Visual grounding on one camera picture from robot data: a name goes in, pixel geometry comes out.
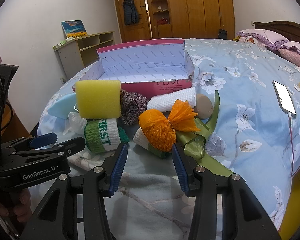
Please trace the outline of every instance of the black cable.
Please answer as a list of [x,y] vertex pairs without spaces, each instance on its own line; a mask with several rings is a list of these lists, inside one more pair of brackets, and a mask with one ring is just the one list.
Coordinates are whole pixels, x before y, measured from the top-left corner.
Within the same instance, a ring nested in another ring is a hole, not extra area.
[[4,130],[7,128],[7,126],[12,122],[12,118],[13,118],[13,109],[12,109],[12,106],[10,105],[10,103],[7,101],[6,102],[6,105],[10,108],[10,112],[11,112],[11,116],[10,116],[10,120],[9,122],[7,122],[4,127],[1,128],[1,130]]

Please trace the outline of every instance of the orange mesh bag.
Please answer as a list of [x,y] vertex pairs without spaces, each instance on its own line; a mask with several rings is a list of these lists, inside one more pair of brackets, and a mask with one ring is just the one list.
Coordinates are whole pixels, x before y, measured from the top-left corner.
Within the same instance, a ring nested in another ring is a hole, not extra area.
[[188,101],[177,99],[168,119],[157,109],[149,109],[139,116],[139,125],[152,146],[160,151],[170,152],[176,142],[176,132],[200,131],[195,125],[197,113]]

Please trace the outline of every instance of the human hand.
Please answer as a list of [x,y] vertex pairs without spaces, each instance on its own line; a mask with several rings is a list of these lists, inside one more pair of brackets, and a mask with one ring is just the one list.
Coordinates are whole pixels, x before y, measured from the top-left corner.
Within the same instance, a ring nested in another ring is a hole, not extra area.
[[10,212],[4,205],[0,203],[0,216],[7,217],[13,212],[17,216],[17,220],[20,223],[27,222],[32,215],[30,209],[30,197],[31,195],[29,190],[27,188],[24,188],[19,195],[20,203],[14,206]]

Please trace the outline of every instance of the pink box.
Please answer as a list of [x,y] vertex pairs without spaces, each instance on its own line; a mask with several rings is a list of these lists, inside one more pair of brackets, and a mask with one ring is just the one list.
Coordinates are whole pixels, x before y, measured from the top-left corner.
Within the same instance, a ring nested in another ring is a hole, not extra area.
[[133,41],[97,53],[80,80],[120,80],[122,89],[147,98],[192,87],[194,65],[183,39]]

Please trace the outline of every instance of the brown oval object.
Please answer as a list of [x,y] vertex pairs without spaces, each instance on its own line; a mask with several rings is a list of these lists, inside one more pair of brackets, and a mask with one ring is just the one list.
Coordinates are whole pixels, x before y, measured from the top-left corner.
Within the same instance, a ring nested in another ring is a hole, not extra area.
[[196,113],[198,113],[198,117],[200,119],[209,118],[213,112],[213,105],[212,105],[210,99],[203,94],[197,94],[196,102],[197,102],[197,104],[194,108],[194,111]]

